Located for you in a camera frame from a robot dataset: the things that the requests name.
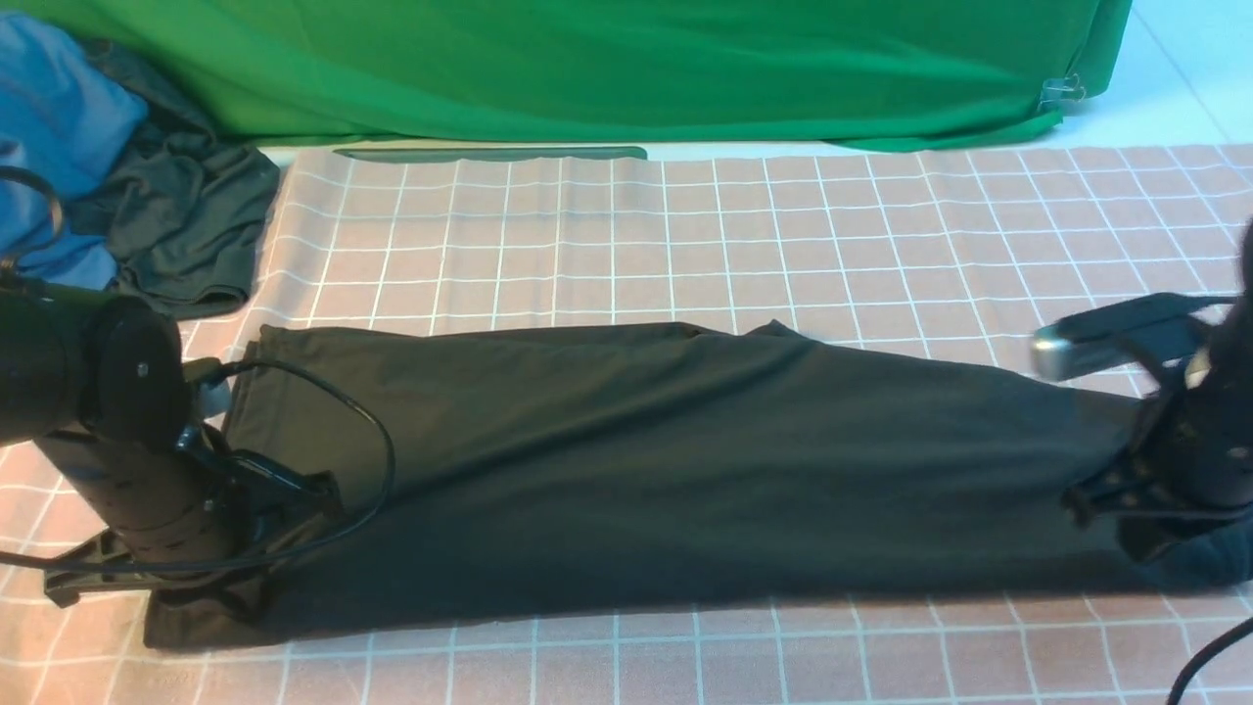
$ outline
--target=black pants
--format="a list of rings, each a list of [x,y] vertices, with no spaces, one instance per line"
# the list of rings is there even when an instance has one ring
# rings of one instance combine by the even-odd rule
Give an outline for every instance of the black pants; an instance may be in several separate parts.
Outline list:
[[[1059,500],[1114,462],[1135,401],[987,367],[824,344],[772,324],[430,338],[266,328],[382,418],[390,508],[276,576],[251,625],[149,611],[158,649],[452,620],[846,594],[1205,589],[1249,580],[1253,532],[1148,567]],[[242,379],[234,447],[332,471],[353,508],[376,432],[283,373]]]

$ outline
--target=cloth pile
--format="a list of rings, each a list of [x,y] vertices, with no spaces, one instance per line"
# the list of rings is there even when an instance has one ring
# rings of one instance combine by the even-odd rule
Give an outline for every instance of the cloth pile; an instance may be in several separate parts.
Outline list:
[[[252,294],[278,168],[222,142],[133,51],[0,13],[0,165],[43,177],[64,200],[63,235],[23,257],[23,275],[115,288],[177,318],[231,312]],[[0,252],[53,234],[44,199],[0,180]]]

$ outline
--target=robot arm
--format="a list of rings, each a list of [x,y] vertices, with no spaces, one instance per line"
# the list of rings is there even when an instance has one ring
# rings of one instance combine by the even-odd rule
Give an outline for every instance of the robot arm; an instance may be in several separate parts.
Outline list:
[[[1253,223],[1240,269],[1253,280]],[[1232,303],[1210,326],[1194,313]],[[1158,391],[1140,407],[1125,463],[1066,493],[1086,527],[1119,521],[1119,541],[1146,562],[1189,538],[1253,518],[1253,307],[1235,298],[1155,293],[1076,313],[1037,331],[1036,372],[1063,382],[1135,363]]]

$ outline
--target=blue cloth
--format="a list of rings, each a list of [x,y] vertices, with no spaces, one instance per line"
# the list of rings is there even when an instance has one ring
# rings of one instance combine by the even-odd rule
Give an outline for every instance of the blue cloth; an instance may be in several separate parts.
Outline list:
[[[81,198],[99,188],[147,116],[147,103],[95,70],[68,34],[0,11],[0,164],[35,172],[64,200]],[[0,180],[0,250],[49,237],[44,199]],[[95,289],[108,286],[117,269],[103,234],[69,230],[20,262],[25,275]]]

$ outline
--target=white floor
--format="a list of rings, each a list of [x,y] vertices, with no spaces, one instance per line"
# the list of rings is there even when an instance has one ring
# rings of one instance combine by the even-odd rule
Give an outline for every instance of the white floor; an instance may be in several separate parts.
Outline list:
[[[1135,0],[1109,90],[1075,105],[1040,142],[1063,148],[1224,143],[1253,143],[1253,0]],[[653,159],[842,152],[822,143],[643,147]],[[267,152],[281,165],[296,154]]]

